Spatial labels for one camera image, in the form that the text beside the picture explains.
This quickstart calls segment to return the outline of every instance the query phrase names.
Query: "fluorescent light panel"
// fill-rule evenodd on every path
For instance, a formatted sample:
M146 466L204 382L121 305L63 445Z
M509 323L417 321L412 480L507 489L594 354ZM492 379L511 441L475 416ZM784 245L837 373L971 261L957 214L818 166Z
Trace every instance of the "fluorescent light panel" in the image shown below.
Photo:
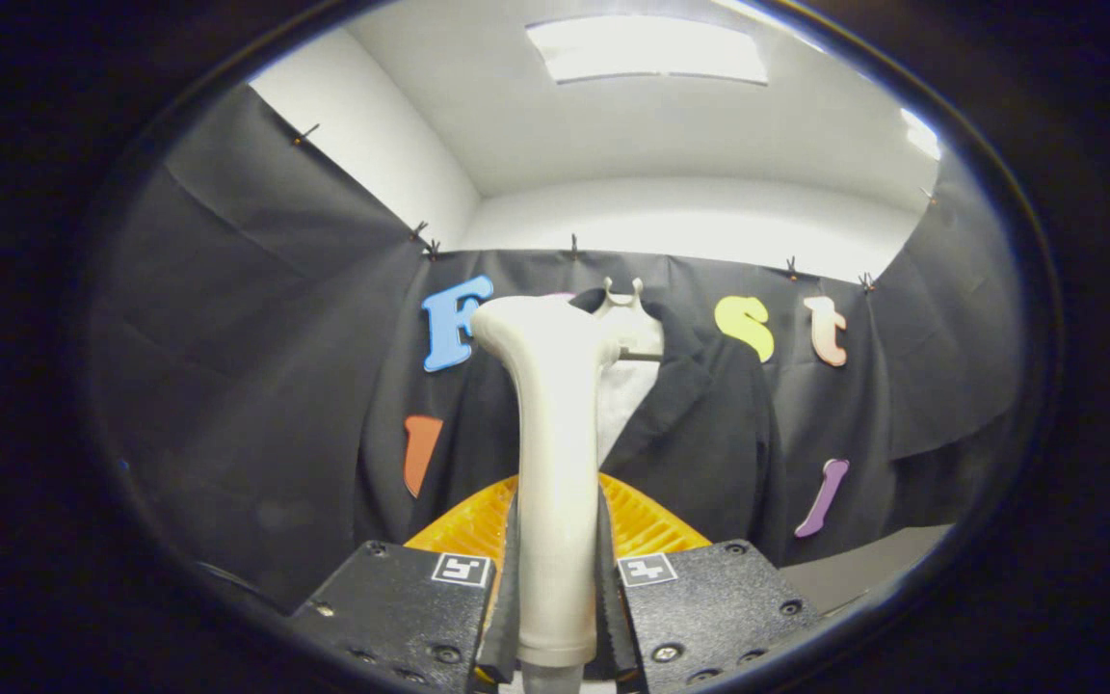
M678 18L613 14L525 27L556 83L622 76L686 76L766 84L746 33Z
M815 52L825 52L824 48L820 48L820 46L811 42L810 39L807 39L807 37L794 30L794 28L784 22L783 19L774 18L770 14L761 12L761 10L754 8L753 4L744 3L743 0L713 0L713 2L714 4L722 6L722 8L727 8L731 12L743 14L745 18L753 19L754 22L763 23L763 26L770 26L777 28L779 31L789 33L800 40L800 42L805 43L808 48L811 48Z
M939 138L937 138L937 131L928 128L928 123L920 120L919 115L906 109L901 110L901 119L907 121L907 140L916 145L920 152L939 161Z

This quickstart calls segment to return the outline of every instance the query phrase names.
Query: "black curtain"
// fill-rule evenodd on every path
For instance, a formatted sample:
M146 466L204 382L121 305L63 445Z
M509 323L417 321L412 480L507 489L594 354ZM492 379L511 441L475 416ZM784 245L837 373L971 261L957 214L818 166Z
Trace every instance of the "black curtain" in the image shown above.
M875 291L645 253L445 253L250 88L150 173L101 264L90 381L112 451L173 540L295 606L361 541L404 541L404 420L453 420L463 364L427 373L427 295L485 274L494 298L643 278L697 332L756 295L799 563L951 522L987 477L1017 392L1020 285L1005 230L946 153L935 203ZM829 295L847 362L816 356L803 299ZM466 342L472 343L466 335ZM825 529L796 539L829 457L850 461Z

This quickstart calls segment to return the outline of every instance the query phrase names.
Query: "orange letter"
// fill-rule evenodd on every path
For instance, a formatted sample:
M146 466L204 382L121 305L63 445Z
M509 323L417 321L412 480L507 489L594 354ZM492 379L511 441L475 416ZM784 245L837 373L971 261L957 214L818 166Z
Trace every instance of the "orange letter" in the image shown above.
M803 300L811 309L811 348L831 368L846 363L846 350L837 345L837 329L846 330L846 319L834 311L834 300L828 295L810 295Z
M435 441L440 439L440 430L444 429L444 420L424 418L422 414L411 414L405 418L405 431L410 434L410 443L405 445L405 487L414 497L422 489L422 479L427 474L431 454L435 453Z

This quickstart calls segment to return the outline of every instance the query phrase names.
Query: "white plastic handle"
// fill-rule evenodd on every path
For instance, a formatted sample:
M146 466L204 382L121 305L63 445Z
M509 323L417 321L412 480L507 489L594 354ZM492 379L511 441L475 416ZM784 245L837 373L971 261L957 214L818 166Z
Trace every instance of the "white plastic handle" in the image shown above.
M598 378L619 346L594 316L557 298L491 300L471 328L505 364L521 406L516 654L532 666L581 672L597 642Z

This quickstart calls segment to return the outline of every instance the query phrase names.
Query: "ceiling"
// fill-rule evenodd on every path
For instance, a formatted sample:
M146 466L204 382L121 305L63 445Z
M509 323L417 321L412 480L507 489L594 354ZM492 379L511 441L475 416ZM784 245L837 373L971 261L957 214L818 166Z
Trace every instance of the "ceiling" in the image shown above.
M751 34L768 87L686 77L555 84L524 27L603 13ZM400 0L346 28L484 197L615 177L778 180L921 212L937 162L845 62L709 0Z

